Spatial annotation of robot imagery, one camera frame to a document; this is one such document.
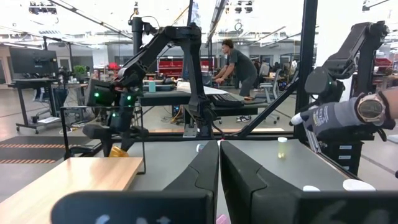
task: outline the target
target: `yellow object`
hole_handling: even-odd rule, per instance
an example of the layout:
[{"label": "yellow object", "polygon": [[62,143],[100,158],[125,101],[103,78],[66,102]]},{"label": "yellow object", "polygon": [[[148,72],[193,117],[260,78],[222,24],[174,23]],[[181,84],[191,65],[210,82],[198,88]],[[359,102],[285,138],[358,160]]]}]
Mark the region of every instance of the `yellow object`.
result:
[{"label": "yellow object", "polygon": [[285,154],[284,154],[284,153],[278,153],[278,158],[279,158],[279,159],[285,158]]},{"label": "yellow object", "polygon": [[284,159],[286,157],[286,147],[287,147],[287,138],[279,137],[278,138],[278,158]]},{"label": "yellow object", "polygon": [[129,154],[123,150],[121,150],[117,146],[112,146],[111,153],[109,153],[110,157],[129,157]]}]

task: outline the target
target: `robotic arm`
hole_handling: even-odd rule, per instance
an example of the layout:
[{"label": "robotic arm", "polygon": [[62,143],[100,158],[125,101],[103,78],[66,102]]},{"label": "robotic arm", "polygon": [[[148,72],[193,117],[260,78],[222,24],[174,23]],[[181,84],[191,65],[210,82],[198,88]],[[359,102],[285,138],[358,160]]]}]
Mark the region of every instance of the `robotic arm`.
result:
[{"label": "robotic arm", "polygon": [[339,79],[347,79],[353,75],[356,69],[355,56],[358,52],[361,52],[361,56],[358,65],[357,94],[368,94],[371,91],[376,50],[382,45],[388,32],[384,21],[375,24],[371,22],[355,24],[339,51],[308,76],[305,91],[310,95],[318,95],[317,101],[310,104],[308,108],[324,103],[339,102],[345,90],[344,84]]},{"label": "robotic arm", "polygon": [[[339,102],[345,86],[339,81],[347,79],[356,70],[355,56],[360,52],[357,74],[357,89],[351,96],[360,93],[371,94],[371,82],[373,77],[374,58],[376,50],[382,45],[385,36],[388,34],[388,27],[384,21],[377,23],[355,24],[339,51],[328,58],[321,66],[314,69],[305,82],[305,91],[310,95],[318,95],[318,98],[301,111],[306,111],[313,106],[320,106],[325,103]],[[293,124],[301,123],[300,115],[292,119]],[[306,130],[309,142],[316,146],[317,140],[313,133]],[[321,140],[349,139],[354,141],[369,139],[373,133],[378,132],[382,139],[386,138],[384,131],[375,125],[366,124],[360,127],[346,127],[344,130],[331,131],[319,136]]]},{"label": "robotic arm", "polygon": [[117,79],[113,83],[105,83],[98,80],[90,80],[88,106],[120,106],[114,116],[111,117],[110,128],[117,132],[126,132],[130,128],[132,110],[128,106],[134,107],[138,96],[142,95],[139,87],[147,73],[147,69],[156,60],[158,54],[168,43],[181,46],[190,77],[191,98],[188,110],[196,119],[197,123],[209,127],[211,131],[212,121],[216,119],[214,111],[210,106],[210,101],[205,95],[201,77],[200,66],[200,47],[201,30],[195,23],[186,27],[167,26],[155,30],[150,24],[142,22],[140,17],[134,17],[130,22],[133,24],[133,32],[136,40],[140,40],[142,32],[157,33],[154,38],[140,51],[135,54],[118,73]]}]

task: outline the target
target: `potted plant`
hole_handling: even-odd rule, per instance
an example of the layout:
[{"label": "potted plant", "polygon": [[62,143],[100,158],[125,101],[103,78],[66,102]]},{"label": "potted plant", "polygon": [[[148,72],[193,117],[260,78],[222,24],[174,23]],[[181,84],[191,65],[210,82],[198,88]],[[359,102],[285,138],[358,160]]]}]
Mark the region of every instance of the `potted plant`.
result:
[{"label": "potted plant", "polygon": [[82,65],[73,66],[73,74],[75,75],[75,77],[79,81],[79,83],[83,83],[84,82],[83,77],[86,74],[86,67],[82,66]]}]

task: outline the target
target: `ceiling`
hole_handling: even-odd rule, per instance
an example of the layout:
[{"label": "ceiling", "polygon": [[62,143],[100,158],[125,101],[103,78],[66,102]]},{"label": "ceiling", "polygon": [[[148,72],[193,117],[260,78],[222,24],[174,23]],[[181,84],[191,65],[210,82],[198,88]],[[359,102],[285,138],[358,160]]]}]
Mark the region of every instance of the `ceiling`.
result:
[{"label": "ceiling", "polygon": [[[139,16],[153,16],[143,18],[153,26],[184,26],[187,23],[187,12],[189,0],[62,0],[69,5],[79,9],[84,15],[98,21],[105,22],[117,30],[131,35],[131,28],[127,24],[131,14],[137,9]],[[195,0],[198,9],[197,23],[202,28],[203,41],[209,32],[210,22],[213,16],[216,0]],[[56,14],[42,13],[32,9],[39,9],[40,3],[47,9],[56,10]],[[2,2],[0,7],[0,26],[8,27],[14,31],[24,31],[30,34],[57,37],[70,42],[78,42],[83,45],[98,45],[109,42],[131,42],[121,35],[115,35],[107,28],[95,24],[84,17],[70,12],[60,6],[48,6],[48,1],[12,0]],[[233,38],[244,45],[269,45],[287,36],[299,34],[301,31],[303,0],[252,0],[252,1],[229,1],[227,9],[224,10],[221,20],[216,28],[213,41],[221,41],[225,38]],[[370,11],[365,12],[369,21],[387,19],[390,28],[398,29],[398,1],[391,0],[380,4]],[[0,29],[1,42],[18,42],[19,44],[40,45],[41,38],[31,35],[8,35],[17,34],[8,29]],[[299,41],[300,35],[291,37],[290,40]]]}]

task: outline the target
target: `red shelving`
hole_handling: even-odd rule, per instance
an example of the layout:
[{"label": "red shelving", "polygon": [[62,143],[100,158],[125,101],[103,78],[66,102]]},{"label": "red shelving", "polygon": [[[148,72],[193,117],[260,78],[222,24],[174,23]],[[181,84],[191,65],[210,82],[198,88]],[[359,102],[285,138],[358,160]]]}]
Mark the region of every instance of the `red shelving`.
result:
[{"label": "red shelving", "polygon": [[[209,70],[209,61],[207,58],[201,58],[201,70],[207,72]],[[180,78],[182,76],[183,58],[167,57],[158,59],[157,72],[159,75],[166,77]]]}]

